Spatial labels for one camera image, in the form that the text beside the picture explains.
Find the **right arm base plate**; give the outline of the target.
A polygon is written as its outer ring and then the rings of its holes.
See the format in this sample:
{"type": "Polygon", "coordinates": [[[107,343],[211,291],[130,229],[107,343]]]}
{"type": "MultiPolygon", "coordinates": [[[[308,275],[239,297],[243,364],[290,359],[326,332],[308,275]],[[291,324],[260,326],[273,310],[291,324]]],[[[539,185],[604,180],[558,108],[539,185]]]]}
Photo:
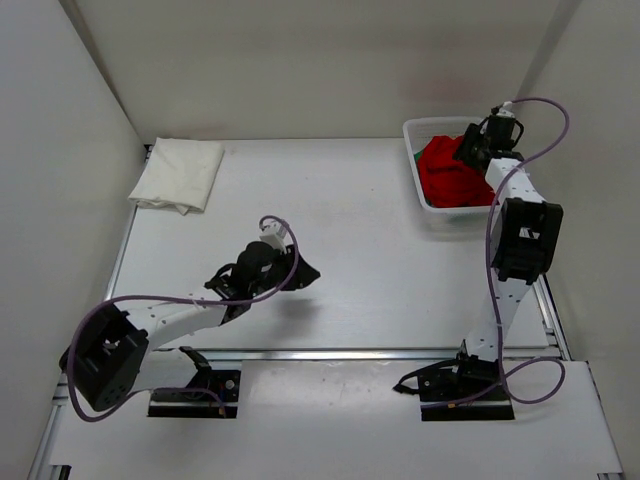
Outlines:
{"type": "Polygon", "coordinates": [[[500,384],[498,364],[464,353],[402,376],[393,390],[419,397],[423,422],[515,418],[511,400],[500,384]]]}

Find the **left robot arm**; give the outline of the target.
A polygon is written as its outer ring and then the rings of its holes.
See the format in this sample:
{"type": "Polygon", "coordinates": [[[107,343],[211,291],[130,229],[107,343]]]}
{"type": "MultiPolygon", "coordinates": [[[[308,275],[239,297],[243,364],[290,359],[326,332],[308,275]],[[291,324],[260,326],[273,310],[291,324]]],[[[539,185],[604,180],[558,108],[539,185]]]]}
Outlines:
{"type": "Polygon", "coordinates": [[[253,241],[184,298],[126,295],[103,302],[81,321],[59,362],[76,413],[96,422],[141,391],[220,403],[209,362],[191,346],[169,343],[224,326],[254,304],[320,277],[296,244],[253,241]]]}

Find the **red t shirt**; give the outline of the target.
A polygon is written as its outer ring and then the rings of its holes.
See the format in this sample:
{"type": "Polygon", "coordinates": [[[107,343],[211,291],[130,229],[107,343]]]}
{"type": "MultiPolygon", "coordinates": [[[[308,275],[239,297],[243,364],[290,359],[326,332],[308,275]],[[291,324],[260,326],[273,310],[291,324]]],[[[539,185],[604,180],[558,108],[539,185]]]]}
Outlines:
{"type": "Polygon", "coordinates": [[[416,162],[425,199],[435,208],[484,207],[494,199],[481,173],[452,158],[461,137],[434,136],[416,162]]]}

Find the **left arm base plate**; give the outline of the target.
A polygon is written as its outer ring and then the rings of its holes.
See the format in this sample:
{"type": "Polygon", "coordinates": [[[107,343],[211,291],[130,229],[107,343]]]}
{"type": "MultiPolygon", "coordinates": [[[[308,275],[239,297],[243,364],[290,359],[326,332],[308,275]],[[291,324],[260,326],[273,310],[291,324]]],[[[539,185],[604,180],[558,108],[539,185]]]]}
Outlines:
{"type": "Polygon", "coordinates": [[[159,353],[151,362],[147,416],[169,419],[235,419],[242,364],[213,361],[191,347],[159,353]]]}

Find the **white t shirt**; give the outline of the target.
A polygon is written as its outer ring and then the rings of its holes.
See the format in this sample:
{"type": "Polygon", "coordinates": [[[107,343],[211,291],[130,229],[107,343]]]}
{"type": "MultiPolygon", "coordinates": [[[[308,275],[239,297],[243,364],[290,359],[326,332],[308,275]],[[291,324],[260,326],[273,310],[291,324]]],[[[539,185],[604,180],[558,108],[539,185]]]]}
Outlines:
{"type": "Polygon", "coordinates": [[[203,213],[224,152],[217,141],[157,137],[128,199],[139,208],[203,213]]]}

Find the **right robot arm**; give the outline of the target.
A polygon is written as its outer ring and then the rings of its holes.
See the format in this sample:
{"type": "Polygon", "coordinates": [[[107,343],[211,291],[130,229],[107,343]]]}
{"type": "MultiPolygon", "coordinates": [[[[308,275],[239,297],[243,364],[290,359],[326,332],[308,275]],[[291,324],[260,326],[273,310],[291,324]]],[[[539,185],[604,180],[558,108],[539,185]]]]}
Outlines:
{"type": "Polygon", "coordinates": [[[483,373],[498,374],[506,334],[521,301],[551,266],[563,218],[562,207],[538,193],[523,167],[524,158],[515,151],[523,133],[513,113],[495,107],[480,123],[469,125],[454,153],[456,160],[484,175],[497,201],[485,241],[488,297],[458,353],[467,365],[449,375],[450,390],[464,400],[484,389],[483,373]]]}

